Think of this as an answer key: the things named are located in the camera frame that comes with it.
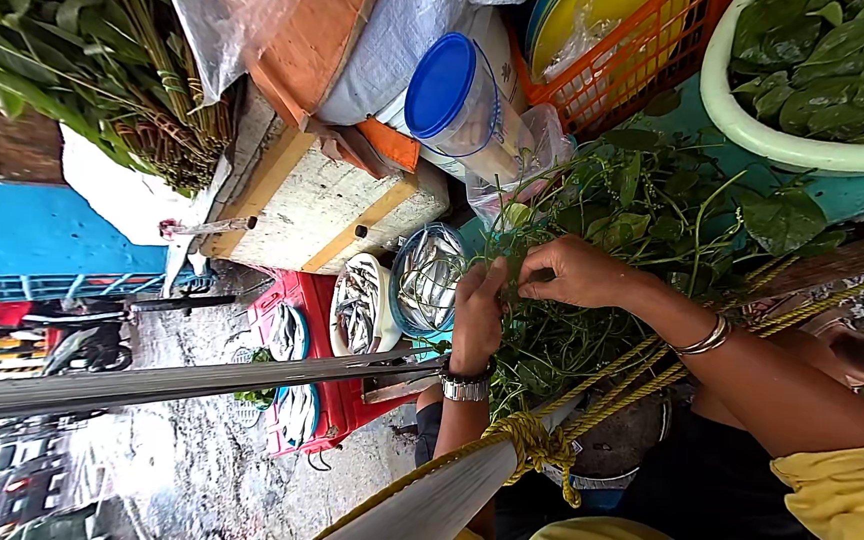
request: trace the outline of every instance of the wristwatch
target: wristwatch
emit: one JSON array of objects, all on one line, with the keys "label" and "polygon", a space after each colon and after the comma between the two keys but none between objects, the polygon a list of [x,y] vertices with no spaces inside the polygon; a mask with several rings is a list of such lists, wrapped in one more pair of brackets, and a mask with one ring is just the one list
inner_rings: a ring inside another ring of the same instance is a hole
[{"label": "wristwatch", "polygon": [[496,361],[493,358],[488,360],[485,373],[464,376],[450,373],[449,363],[451,360],[452,355],[450,354],[445,362],[442,362],[441,369],[438,371],[441,391],[445,395],[445,399],[453,402],[483,402],[489,399],[489,380],[496,373]]}]

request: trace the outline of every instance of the yellow plate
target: yellow plate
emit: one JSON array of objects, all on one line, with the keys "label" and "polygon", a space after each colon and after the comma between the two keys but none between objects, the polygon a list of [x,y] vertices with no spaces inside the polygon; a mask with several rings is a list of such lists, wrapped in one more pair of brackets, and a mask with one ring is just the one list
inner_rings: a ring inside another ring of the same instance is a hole
[{"label": "yellow plate", "polygon": [[[562,49],[572,34],[575,25],[576,10],[585,9],[587,5],[591,4],[591,17],[585,22],[588,26],[593,26],[604,19],[628,19],[644,3],[645,0],[558,0],[545,19],[545,23],[538,30],[538,38],[535,40],[534,53],[530,63],[533,82],[545,82],[543,72],[546,71],[546,68],[552,62],[553,56]],[[682,33],[686,20],[686,14],[682,13],[682,11],[688,5],[689,0],[668,0],[662,4],[659,9],[659,20],[664,28],[659,32],[658,40],[650,39],[642,50],[632,54],[622,62],[622,65],[613,69],[609,79],[614,81],[627,77],[626,73],[637,64],[655,55],[656,51],[666,49],[668,43],[674,42],[679,34]],[[666,26],[675,16],[677,16],[676,19]],[[635,30],[631,31],[621,43],[628,43],[640,32],[652,32],[655,24],[656,16],[653,14],[640,23]],[[629,95],[635,94],[648,84],[649,80],[655,76],[656,71],[668,62],[671,52],[671,48],[662,50],[660,54],[636,70],[634,80],[630,80],[630,84],[635,85],[635,90],[630,92]],[[621,95],[626,92],[626,88],[627,83],[622,83],[614,89],[612,94]],[[613,103],[612,106],[615,107],[627,99],[628,97],[625,97],[621,101]]]}]

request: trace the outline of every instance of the green vegetable pile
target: green vegetable pile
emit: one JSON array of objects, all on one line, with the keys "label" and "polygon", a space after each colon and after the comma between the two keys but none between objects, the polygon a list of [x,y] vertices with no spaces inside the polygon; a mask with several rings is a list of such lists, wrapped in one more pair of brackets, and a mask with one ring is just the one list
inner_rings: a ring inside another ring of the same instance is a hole
[{"label": "green vegetable pile", "polygon": [[[674,93],[659,99],[678,104]],[[550,171],[528,208],[505,205],[503,215],[517,216],[514,227],[501,232],[507,227],[496,220],[484,251],[486,261],[507,257],[512,276],[493,418],[561,394],[652,334],[623,309],[518,298],[514,279],[529,247],[578,235],[697,302],[723,305],[749,289],[743,276],[772,257],[818,255],[845,240],[843,231],[824,231],[826,216],[803,189],[807,178],[754,190],[743,173],[729,176],[705,154],[723,139],[702,131],[613,129]]]},{"label": "green vegetable pile", "polygon": [[754,0],[731,55],[732,93],[759,121],[864,143],[864,0]]},{"label": "green vegetable pile", "polygon": [[232,141],[229,99],[201,107],[178,15],[161,0],[0,0],[0,111],[26,104],[116,163],[189,195]]},{"label": "green vegetable pile", "polygon": [[[252,362],[273,362],[272,353],[265,347],[260,347],[252,353]],[[233,397],[240,402],[249,402],[263,409],[269,408],[276,401],[279,387],[266,388],[264,390],[252,390],[249,392],[235,392]]]}]

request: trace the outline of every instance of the wet pavement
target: wet pavement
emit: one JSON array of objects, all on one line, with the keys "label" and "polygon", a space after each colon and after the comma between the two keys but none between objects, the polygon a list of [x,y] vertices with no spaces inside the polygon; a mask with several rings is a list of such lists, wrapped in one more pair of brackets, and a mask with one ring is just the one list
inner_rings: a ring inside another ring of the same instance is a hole
[{"label": "wet pavement", "polygon": [[[131,369],[229,363],[252,345],[245,311],[268,276],[222,261],[214,267],[220,281],[210,294],[241,293],[239,301],[188,317],[139,314]],[[73,497],[117,497],[109,508],[137,540],[311,538],[413,469],[414,442],[393,427],[414,423],[414,405],[390,412],[323,452],[332,469],[320,472],[305,454],[270,457],[264,415],[243,427],[231,396],[122,407],[71,435]],[[315,465],[323,467],[318,458]],[[100,470],[102,479],[83,487]]]}]

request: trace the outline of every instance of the hand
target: hand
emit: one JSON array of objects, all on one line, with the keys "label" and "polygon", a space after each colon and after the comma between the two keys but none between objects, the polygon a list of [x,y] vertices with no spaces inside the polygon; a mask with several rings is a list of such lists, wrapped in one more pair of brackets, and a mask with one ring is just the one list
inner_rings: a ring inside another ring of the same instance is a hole
[{"label": "hand", "polygon": [[[555,271],[546,282],[529,282],[543,268]],[[518,295],[556,300],[582,308],[624,307],[630,293],[642,289],[649,274],[608,256],[574,234],[529,248],[518,275]]]},{"label": "hand", "polygon": [[497,299],[509,268],[504,256],[472,267],[455,290],[455,328],[452,330],[452,359],[449,371],[456,375],[481,375],[489,357],[502,342],[502,307]]}]

